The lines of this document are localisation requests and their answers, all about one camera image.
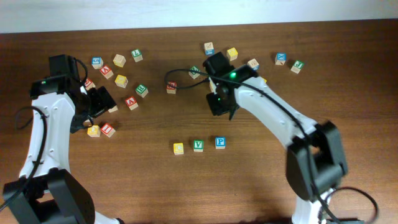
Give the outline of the left green R block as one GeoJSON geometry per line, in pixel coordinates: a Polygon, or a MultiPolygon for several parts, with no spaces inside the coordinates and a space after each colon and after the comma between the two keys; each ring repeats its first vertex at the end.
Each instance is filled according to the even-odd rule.
{"type": "Polygon", "coordinates": [[[149,93],[149,91],[148,91],[148,88],[145,85],[140,84],[136,88],[136,93],[139,96],[141,96],[142,98],[144,98],[149,93]]]}

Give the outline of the yellow cluster block upper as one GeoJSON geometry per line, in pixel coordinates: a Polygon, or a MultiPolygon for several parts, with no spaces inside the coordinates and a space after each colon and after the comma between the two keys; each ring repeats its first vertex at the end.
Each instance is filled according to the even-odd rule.
{"type": "Polygon", "coordinates": [[[210,90],[212,93],[215,93],[216,90],[216,85],[212,81],[210,81],[210,90]]]}

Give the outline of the yellow C block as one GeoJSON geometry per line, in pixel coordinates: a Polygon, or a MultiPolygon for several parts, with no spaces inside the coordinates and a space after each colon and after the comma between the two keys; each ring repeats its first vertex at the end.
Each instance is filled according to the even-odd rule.
{"type": "Polygon", "coordinates": [[[175,155],[182,155],[184,154],[184,148],[182,142],[176,142],[173,144],[173,150],[175,155]]]}

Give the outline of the yellow o block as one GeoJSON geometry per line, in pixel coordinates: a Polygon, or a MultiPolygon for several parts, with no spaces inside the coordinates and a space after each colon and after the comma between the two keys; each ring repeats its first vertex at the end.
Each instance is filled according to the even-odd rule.
{"type": "Polygon", "coordinates": [[[110,108],[108,111],[109,111],[110,113],[112,113],[112,112],[117,111],[117,110],[118,110],[118,107],[117,107],[117,106],[114,106],[114,107],[110,108]]]}
{"type": "Polygon", "coordinates": [[[93,138],[100,137],[101,131],[98,125],[92,125],[87,129],[87,135],[93,138]]]}

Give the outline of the green L block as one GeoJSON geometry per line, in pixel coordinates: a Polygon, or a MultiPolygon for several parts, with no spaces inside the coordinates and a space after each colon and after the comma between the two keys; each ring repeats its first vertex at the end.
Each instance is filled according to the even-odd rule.
{"type": "Polygon", "coordinates": [[[135,62],[140,62],[143,60],[142,52],[139,49],[132,50],[131,55],[135,62]]]}

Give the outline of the wooden block blue edge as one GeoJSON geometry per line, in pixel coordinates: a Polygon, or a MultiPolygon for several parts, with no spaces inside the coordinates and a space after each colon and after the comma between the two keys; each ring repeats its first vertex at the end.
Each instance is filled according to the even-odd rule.
{"type": "Polygon", "coordinates": [[[253,70],[258,70],[259,69],[259,63],[256,59],[251,59],[247,62],[247,65],[253,69],[253,70]]]}

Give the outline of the blue X block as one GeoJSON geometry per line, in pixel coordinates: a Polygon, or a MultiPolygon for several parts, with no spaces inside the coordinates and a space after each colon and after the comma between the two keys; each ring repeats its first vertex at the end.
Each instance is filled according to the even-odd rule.
{"type": "Polygon", "coordinates": [[[283,52],[277,52],[275,56],[275,64],[276,65],[284,65],[287,60],[287,55],[286,53],[283,52]]]}

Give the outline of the red I block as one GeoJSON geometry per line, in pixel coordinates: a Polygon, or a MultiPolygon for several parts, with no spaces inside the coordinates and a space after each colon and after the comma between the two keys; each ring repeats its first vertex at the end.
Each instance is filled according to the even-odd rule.
{"type": "Polygon", "coordinates": [[[108,123],[105,123],[102,127],[101,127],[101,132],[103,134],[105,134],[107,137],[111,137],[116,130],[108,123]]]}

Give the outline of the green Z block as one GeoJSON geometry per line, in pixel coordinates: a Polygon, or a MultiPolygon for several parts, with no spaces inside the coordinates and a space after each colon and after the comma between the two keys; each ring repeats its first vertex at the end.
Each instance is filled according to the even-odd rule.
{"type": "Polygon", "coordinates": [[[188,74],[193,78],[196,79],[197,77],[200,76],[200,74],[198,73],[200,70],[198,69],[198,67],[193,66],[192,68],[190,68],[190,71],[188,72],[188,74]]]}

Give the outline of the blue P block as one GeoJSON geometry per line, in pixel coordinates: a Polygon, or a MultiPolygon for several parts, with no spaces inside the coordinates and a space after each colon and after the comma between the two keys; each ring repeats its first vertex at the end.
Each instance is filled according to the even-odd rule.
{"type": "Polygon", "coordinates": [[[217,149],[224,149],[226,147],[225,137],[215,137],[215,147],[217,149]]]}

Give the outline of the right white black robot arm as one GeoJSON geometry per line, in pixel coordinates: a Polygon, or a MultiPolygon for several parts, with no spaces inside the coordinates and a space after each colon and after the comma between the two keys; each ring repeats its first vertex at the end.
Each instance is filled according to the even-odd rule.
{"type": "Polygon", "coordinates": [[[292,223],[326,223],[331,193],[347,174],[338,128],[318,124],[277,96],[248,65],[234,68],[218,52],[203,62],[212,92],[206,96],[214,115],[243,108],[253,114],[287,151],[285,175],[297,196],[292,223]]]}

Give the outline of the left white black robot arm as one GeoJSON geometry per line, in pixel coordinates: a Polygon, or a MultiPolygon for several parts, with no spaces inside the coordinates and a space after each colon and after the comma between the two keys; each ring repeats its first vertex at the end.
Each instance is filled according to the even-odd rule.
{"type": "Polygon", "coordinates": [[[1,205],[19,223],[122,223],[97,212],[90,193],[70,173],[70,135],[93,127],[95,118],[116,107],[105,87],[85,88],[81,64],[69,55],[50,57],[50,75],[30,88],[29,151],[18,180],[4,185],[1,205]]]}

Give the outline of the green V block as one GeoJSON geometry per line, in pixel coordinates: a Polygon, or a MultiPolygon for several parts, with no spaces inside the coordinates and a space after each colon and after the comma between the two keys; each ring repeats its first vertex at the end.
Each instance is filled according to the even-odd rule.
{"type": "Polygon", "coordinates": [[[193,141],[193,150],[195,152],[203,152],[203,150],[204,150],[204,140],[195,139],[193,141]]]}

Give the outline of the wooden block blue side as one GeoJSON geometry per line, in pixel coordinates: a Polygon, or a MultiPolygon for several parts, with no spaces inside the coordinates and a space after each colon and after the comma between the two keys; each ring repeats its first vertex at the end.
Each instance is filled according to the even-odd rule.
{"type": "Polygon", "coordinates": [[[204,43],[205,55],[212,55],[215,53],[215,49],[212,42],[204,43]]]}

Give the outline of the red O block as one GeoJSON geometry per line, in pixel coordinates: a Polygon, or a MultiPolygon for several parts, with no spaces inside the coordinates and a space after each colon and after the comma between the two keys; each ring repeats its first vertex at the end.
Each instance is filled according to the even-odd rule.
{"type": "Polygon", "coordinates": [[[168,82],[166,91],[168,94],[176,94],[177,92],[177,83],[176,82],[168,82]]]}

